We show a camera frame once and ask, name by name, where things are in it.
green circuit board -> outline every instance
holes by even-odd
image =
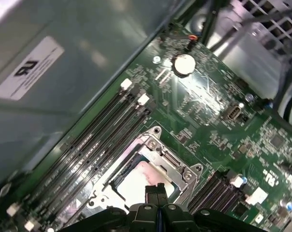
[[[248,205],[240,218],[232,210],[229,214],[265,230],[281,231],[292,216],[286,215],[277,224],[268,217],[278,209],[281,199],[292,199],[292,178],[279,165],[285,160],[292,163],[292,132],[259,108],[261,99],[202,44],[190,53],[196,60],[194,73],[177,77],[171,70],[171,59],[187,46],[185,34],[188,32],[176,29],[164,43],[159,38],[153,40],[40,163],[16,192],[17,198],[28,193],[62,154],[61,147],[86,128],[129,78],[156,103],[135,134],[160,126],[162,142],[175,154],[189,165],[202,163],[204,170],[196,190],[217,170],[242,174],[248,179],[248,195],[260,187],[268,196],[261,204]],[[160,62],[153,62],[155,56]],[[253,99],[247,101],[247,94]],[[241,115],[235,120],[226,118],[226,111],[236,103],[244,104]],[[259,223],[258,215],[263,216]]]

cable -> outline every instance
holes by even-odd
[[[284,76],[284,81],[282,83],[283,83],[282,86],[279,87],[278,92],[273,100],[273,109],[275,111],[278,111],[286,91],[292,84],[292,63],[289,69],[287,70]]]
[[[285,108],[285,111],[284,111],[284,115],[283,115],[283,119],[287,122],[290,121],[291,111],[292,111],[292,97],[288,101],[286,108]]]
[[[209,50],[215,52],[218,50],[224,43],[226,43],[235,33],[237,32],[236,28],[232,27],[216,44],[214,44]]]

white label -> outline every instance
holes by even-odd
[[[52,37],[45,37],[0,85],[0,98],[21,99],[63,52]]]

black ram slot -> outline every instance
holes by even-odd
[[[214,203],[217,198],[215,198],[215,194],[218,193],[218,196],[220,197],[220,195],[222,194],[222,192],[224,191],[224,189],[222,189],[222,183],[219,182],[218,184],[216,184],[216,186],[207,194],[207,196],[203,199],[201,199],[201,202],[199,205],[197,205],[196,207],[198,209],[200,208],[206,208],[206,207],[210,207],[212,205],[212,203]]]
[[[219,172],[202,187],[189,203],[189,212],[194,214],[201,208],[227,212],[240,198],[238,189],[231,186],[228,179]]]
[[[90,126],[84,131],[75,142],[73,142],[72,146],[67,149],[64,154],[59,157],[59,159],[51,166],[51,168],[48,171],[48,174],[45,175],[36,185],[35,189],[39,187],[41,189],[41,186],[46,185],[46,182],[50,179],[50,176],[53,174],[54,171],[57,171],[58,169],[61,169],[60,166],[63,164],[63,161],[65,161],[71,154],[71,149],[73,147],[78,147],[91,132],[93,128],[95,128],[105,117],[106,115],[111,111],[111,109],[119,102],[119,100],[123,97],[123,95],[116,94],[108,103],[108,105],[95,117],[95,119],[91,122]]]
[[[221,197],[224,196],[224,194],[227,192],[227,189],[225,188],[225,185],[223,183],[220,183],[213,194],[209,196],[209,201],[206,204],[203,204],[199,208],[210,208],[212,209],[212,206],[221,200]]]
[[[212,178],[201,188],[201,190],[198,191],[197,194],[191,199],[188,205],[189,212],[195,210],[195,208],[199,205],[200,201],[209,194],[209,192],[219,183],[219,181],[220,180],[214,174]]]
[[[226,213],[230,208],[233,208],[238,201],[239,198],[237,195],[232,196],[232,198],[223,207],[222,212]]]
[[[102,135],[102,133],[104,132],[105,128],[108,128],[109,125],[113,125],[116,122],[116,120],[118,119],[119,115],[121,115],[124,112],[124,110],[128,107],[129,104],[130,104],[130,101],[126,101],[124,105],[121,105],[120,107],[118,107],[118,109],[113,112],[111,117],[100,127],[100,129],[96,132],[96,135],[93,136],[93,138],[100,137]],[[87,145],[88,149],[91,149],[96,142],[97,141],[93,141],[91,144]],[[31,208],[37,207],[39,202],[42,201],[41,197],[45,197],[48,192],[55,191],[55,189],[58,188],[58,186],[59,186],[59,181],[62,181],[67,175],[69,175],[71,169],[74,166],[76,166],[80,160],[82,160],[84,158],[86,153],[87,152],[82,153],[81,151],[76,153],[74,158],[71,159],[69,161],[69,163],[66,164],[65,167],[59,172],[59,174],[57,175],[57,178],[54,178],[46,186],[46,188],[42,189],[42,191],[40,191],[38,194],[36,194],[35,197],[31,198],[31,199],[37,199],[37,200],[34,202],[33,202],[33,200],[30,201],[30,203],[32,203],[30,207]]]
[[[98,158],[98,156],[105,151],[109,143],[117,136],[118,132],[125,128],[127,123],[133,118],[136,112],[137,111],[132,107],[127,116],[121,118],[121,121],[118,122],[118,126],[116,127],[116,129],[113,129],[113,131],[111,132],[111,136],[106,138],[104,142],[99,144],[98,149],[93,154],[91,154],[88,161],[82,164],[81,167],[79,167],[79,170],[77,170],[72,176],[69,177],[69,179],[66,182],[64,182],[64,186],[60,186],[62,188],[61,191],[54,192],[53,195],[55,196],[55,198],[49,199],[47,201],[46,205],[47,208],[49,208],[55,202],[58,202],[61,199],[61,196],[69,191],[71,184],[74,183],[78,179],[78,177],[93,164],[93,162]]]
[[[143,112],[143,115],[141,118],[139,118],[134,125],[125,133],[125,135],[122,136],[122,138],[115,144],[114,148],[107,151],[105,153],[105,157],[99,162],[97,165],[97,168],[90,171],[88,176],[79,184],[79,186],[76,188],[76,190],[73,191],[72,194],[69,194],[65,197],[65,199],[62,200],[59,206],[56,206],[53,212],[48,216],[46,221],[54,221],[61,212],[67,207],[67,205],[76,197],[76,195],[86,186],[86,184],[95,176],[97,173],[97,170],[99,170],[101,167],[103,167],[106,162],[108,162],[112,157],[114,157],[114,151],[118,149],[119,145],[121,145],[125,140],[127,140],[133,131],[137,129],[137,127],[145,120],[145,118],[149,115],[149,111],[146,110]]]
[[[232,193],[232,191],[227,189],[227,192],[220,197],[220,200],[217,201],[216,204],[212,206],[212,209],[221,211],[233,195],[234,194]]]

ram slot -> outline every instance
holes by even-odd
[[[65,166],[65,162],[68,162],[73,148],[79,148],[84,146],[86,143],[82,144],[86,138],[90,136],[90,134],[93,133],[93,131],[97,128],[99,123],[111,112],[111,110],[115,107],[115,105],[120,101],[120,99],[123,97],[124,92],[120,92],[119,94],[116,94],[108,103],[108,105],[95,117],[95,119],[91,122],[91,124],[87,127],[87,129],[79,135],[79,137],[71,144],[69,149],[64,151],[63,155],[60,156],[60,158],[52,165],[52,167],[49,169],[48,174],[45,175],[36,185],[33,194],[31,195],[31,198],[27,199],[27,203],[32,203],[38,195],[43,195],[45,192],[42,191],[42,186],[44,186],[44,189],[46,188],[51,182],[51,176],[53,178],[56,178],[57,172],[59,170],[62,170]]]
[[[148,110],[145,110],[142,113],[141,117],[133,124],[133,126],[121,137],[119,141],[114,144],[113,148],[109,147],[106,150],[103,159],[99,161],[97,167],[88,173],[87,177],[78,185],[78,187],[73,191],[72,194],[68,194],[65,199],[59,199],[60,204],[53,207],[54,209],[50,209],[49,214],[47,213],[44,217],[47,222],[54,221],[65,210],[65,208],[72,201],[72,199],[74,199],[76,195],[86,186],[86,184],[95,176],[97,170],[99,170],[101,167],[104,167],[111,158],[115,157],[114,152],[119,149],[119,146],[131,136],[132,132],[137,129],[137,127],[145,120],[149,113],[150,112]]]
[[[91,165],[97,160],[98,156],[105,152],[105,149],[108,147],[109,143],[117,136],[119,131],[124,129],[126,124],[133,118],[136,112],[137,111],[135,108],[131,107],[127,115],[121,117],[121,119],[117,122],[118,126],[110,132],[111,135],[97,146],[95,151],[91,153],[86,162],[84,162],[77,171],[75,171],[68,179],[59,183],[57,188],[52,191],[49,197],[47,197],[47,200],[45,200],[40,207],[35,209],[35,212],[41,212],[43,207],[48,208],[49,206],[53,205],[54,202],[57,202],[57,200],[61,198],[61,195],[67,193],[72,183],[75,183],[78,177],[83,174],[89,167],[91,167]]]
[[[226,213],[230,208],[232,208],[239,201],[239,197],[235,194],[232,196],[225,206],[221,209],[222,213]]]
[[[214,174],[212,178],[201,188],[200,191],[191,199],[188,210],[190,213],[193,213],[197,210],[200,202],[219,184],[220,180]]]
[[[219,181],[218,184],[215,185],[215,187],[211,190],[211,192],[209,192],[209,194],[202,199],[202,201],[200,202],[200,204],[196,207],[197,209],[200,208],[205,208],[207,205],[208,207],[217,199],[214,198],[214,194],[218,193],[218,195],[220,195],[224,190],[222,189],[222,182]]]
[[[226,185],[224,183],[220,183],[216,189],[214,194],[210,196],[210,200],[207,203],[200,206],[200,208],[210,208],[212,209],[213,205],[215,205],[218,201],[221,201],[221,197],[225,195],[227,192]]]
[[[100,136],[102,136],[105,128],[108,128],[109,126],[113,125],[119,118],[119,116],[122,115],[122,113],[125,111],[125,109],[128,107],[128,105],[130,104],[130,101],[126,101],[124,103],[124,105],[121,104],[120,107],[118,107],[113,114],[111,115],[111,117],[102,125],[102,127],[96,131],[96,135],[93,136],[93,139],[90,142],[90,144],[88,144],[87,146],[85,146],[85,148],[87,147],[88,150],[90,149],[95,149],[96,148],[96,144],[98,143],[97,140],[95,140],[95,138],[98,138]],[[67,175],[70,174],[71,169],[73,167],[75,167],[82,159],[86,158],[87,152],[83,152],[83,150],[80,151],[75,151],[74,152],[74,157],[73,159],[71,159],[69,161],[69,163],[66,165],[65,168],[63,168],[63,170],[59,171],[59,174],[57,175],[57,178],[54,178],[53,181],[51,181],[48,184],[47,188],[44,188],[43,191],[41,191],[40,193],[36,194],[36,197],[32,197],[32,199],[36,199],[36,201],[31,201],[31,208],[35,208],[38,206],[38,204],[43,201],[43,198],[48,195],[48,192],[55,192],[56,189],[58,189],[61,186],[60,182],[63,182],[63,179],[66,178]]]

